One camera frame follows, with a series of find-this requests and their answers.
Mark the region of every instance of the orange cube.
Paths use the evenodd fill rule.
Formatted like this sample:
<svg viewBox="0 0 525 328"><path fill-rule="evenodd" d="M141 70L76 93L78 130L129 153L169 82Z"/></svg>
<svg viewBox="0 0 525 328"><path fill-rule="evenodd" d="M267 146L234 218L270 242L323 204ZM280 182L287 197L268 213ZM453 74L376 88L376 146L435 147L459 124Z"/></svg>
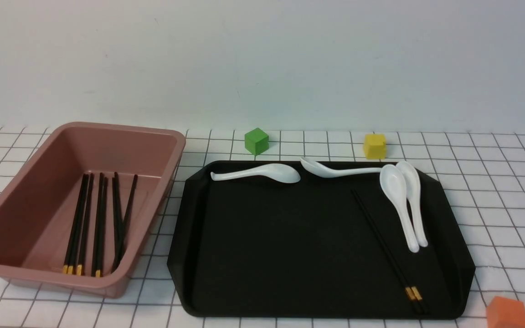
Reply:
<svg viewBox="0 0 525 328"><path fill-rule="evenodd" d="M485 309L488 328L525 328L524 303L496 296Z"/></svg>

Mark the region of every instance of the spoon handle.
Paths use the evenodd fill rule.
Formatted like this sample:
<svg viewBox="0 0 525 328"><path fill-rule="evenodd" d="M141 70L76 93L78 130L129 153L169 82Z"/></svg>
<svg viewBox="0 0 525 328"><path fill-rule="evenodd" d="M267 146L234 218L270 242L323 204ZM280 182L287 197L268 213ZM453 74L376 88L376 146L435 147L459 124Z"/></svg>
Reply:
<svg viewBox="0 0 525 328"><path fill-rule="evenodd" d="M422 224L421 204L417 201L411 201L410 208L412 211L412 224L414 226L414 233L417 237L418 244L421 245L421 247L427 247L429 241L427 241L425 228Z"/></svg>
<svg viewBox="0 0 525 328"><path fill-rule="evenodd" d="M261 175L261 173L262 173L261 170L259 170L258 168L252 168L248 170L231 172L229 174L215 174L211 172L210 176L212 177L212 180L214 181L224 181L224 180L239 179L241 177L258 176L258 175Z"/></svg>
<svg viewBox="0 0 525 328"><path fill-rule="evenodd" d="M382 171L382 168L361 168L361 169L348 169L348 170L336 170L336 175L341 176L352 176L356 174L378 174Z"/></svg>
<svg viewBox="0 0 525 328"><path fill-rule="evenodd" d="M402 225L402 231L404 231L404 238L407 241L407 246L413 253L418 252L419 246L417 243L417 237L414 235L414 229L410 222L410 216L408 216L408 208L406 205L398 206L396 208L398 216L400 217L400 224Z"/></svg>

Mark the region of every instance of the black tray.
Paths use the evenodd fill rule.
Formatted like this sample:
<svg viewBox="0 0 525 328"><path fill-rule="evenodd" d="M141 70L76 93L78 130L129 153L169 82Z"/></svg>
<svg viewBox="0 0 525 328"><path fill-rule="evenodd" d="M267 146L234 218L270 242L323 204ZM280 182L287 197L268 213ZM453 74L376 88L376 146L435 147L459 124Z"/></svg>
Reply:
<svg viewBox="0 0 525 328"><path fill-rule="evenodd" d="M454 319L475 265L441 184L419 172L429 247L406 246L378 174L296 184L212 181L267 162L213 162L187 179L167 266L195 316ZM386 163L327 162L334 169ZM351 189L356 189L430 313L416 315Z"/></svg>

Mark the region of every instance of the black chopstick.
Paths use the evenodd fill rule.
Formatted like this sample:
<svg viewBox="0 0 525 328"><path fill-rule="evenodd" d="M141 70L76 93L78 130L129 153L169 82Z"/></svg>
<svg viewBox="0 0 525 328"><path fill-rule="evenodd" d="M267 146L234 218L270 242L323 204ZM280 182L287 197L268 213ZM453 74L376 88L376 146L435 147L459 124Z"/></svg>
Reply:
<svg viewBox="0 0 525 328"><path fill-rule="evenodd" d="M84 273L84 264L86 262L86 245L88 243L88 226L90 222L90 207L92 207L92 189L94 188L94 174L90 174L88 181L88 192L86 193L86 207L84 210L84 219L82 220L82 232L80 251L78 252L77 276Z"/></svg>
<svg viewBox="0 0 525 328"><path fill-rule="evenodd" d="M113 260L113 270L117 269L121 254L121 245L123 243L123 217L121 216L121 198L119 192L118 174L115 172L113 177L113 230L114 230L114 244L115 256Z"/></svg>
<svg viewBox="0 0 525 328"><path fill-rule="evenodd" d="M404 276L404 272L400 268L400 265L398 265L398 261L396 261L396 258L394 258L394 255L392 254L392 251L390 248L388 248L388 245L380 233L378 227L376 226L376 223L374 222L373 218L371 217L370 213L367 211L366 206L364 205L362 199L360 198L360 195L356 190L352 190L352 194L354 195L354 199L356 199L356 203L358 203L358 206L362 210L364 217L368 221L368 224L378 239L378 242L380 243L380 246L382 248L382 251L386 253L386 257L388 259L388 263L390 263L390 266L392 266L392 269L394 270L394 273L396 274L396 277L404 287L404 291L408 297L408 299L411 301L412 308L414 311L419 314L426 314L428 312L428 308L424 303L424 300L422 299L421 293L417 289L416 286L410 284L408 282L408 279L406 276Z"/></svg>
<svg viewBox="0 0 525 328"><path fill-rule="evenodd" d="M94 276L100 278L103 276L104 266L104 232L106 229L107 222L107 195L108 195L108 178L103 179L103 199L102 199L102 213L100 214L100 230L98 231L98 247L96 253L96 270Z"/></svg>
<svg viewBox="0 0 525 328"><path fill-rule="evenodd" d="M125 210L125 218L123 218L123 243L129 230L129 224L131 222L131 212L133 212L133 199L135 198L135 188L137 187L137 174L133 177L133 183L131 184L131 193L129 194L129 201L127 202L127 209Z"/></svg>
<svg viewBox="0 0 525 328"><path fill-rule="evenodd" d="M79 230L79 224L82 220L82 209L83 209L83 203L85 201L85 193L86 193L86 183L88 182L88 174L82 174L82 182L81 182L81 188L78 194L78 200L77 200L77 209L74 212L74 219L72 221L72 229L70 231L70 238L68 239L68 245L66 247L66 256L64 257L64 266L62 267L62 273L65 274L72 274L74 270L74 266L71 264L71 259L73 258L72 253L77 250L75 249L75 245L77 245L77 231Z"/></svg>
<svg viewBox="0 0 525 328"><path fill-rule="evenodd" d="M103 188L104 188L104 174L98 177L98 199L96 201L96 222L94 223L94 244L92 249L92 268L90 275L95 276L98 269L98 233L100 232L100 216L103 207Z"/></svg>

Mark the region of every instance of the wooden block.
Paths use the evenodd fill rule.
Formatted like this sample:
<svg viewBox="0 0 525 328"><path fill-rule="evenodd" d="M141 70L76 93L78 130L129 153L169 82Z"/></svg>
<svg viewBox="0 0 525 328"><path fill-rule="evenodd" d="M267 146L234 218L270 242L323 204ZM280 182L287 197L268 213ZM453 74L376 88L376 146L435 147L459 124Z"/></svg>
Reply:
<svg viewBox="0 0 525 328"><path fill-rule="evenodd" d="M254 156L260 155L268 149L268 134L259 128L244 135L244 147Z"/></svg>
<svg viewBox="0 0 525 328"><path fill-rule="evenodd" d="M386 157L386 138L383 134L367 134L364 138L364 154L368 159Z"/></svg>
<svg viewBox="0 0 525 328"><path fill-rule="evenodd" d="M485 313L488 328L525 328L525 307L521 301L496 296Z"/></svg>

